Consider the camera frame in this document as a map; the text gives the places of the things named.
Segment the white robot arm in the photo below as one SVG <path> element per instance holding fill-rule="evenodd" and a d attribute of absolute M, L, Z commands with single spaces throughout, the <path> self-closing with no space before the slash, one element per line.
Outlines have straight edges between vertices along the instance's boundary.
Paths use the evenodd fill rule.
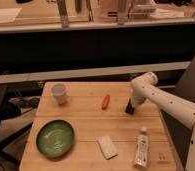
<path fill-rule="evenodd" d="M 158 77 L 147 72 L 131 80 L 130 104 L 137 108 L 149 99 L 192 131 L 186 171 L 195 171 L 195 103 L 156 87 Z"/>

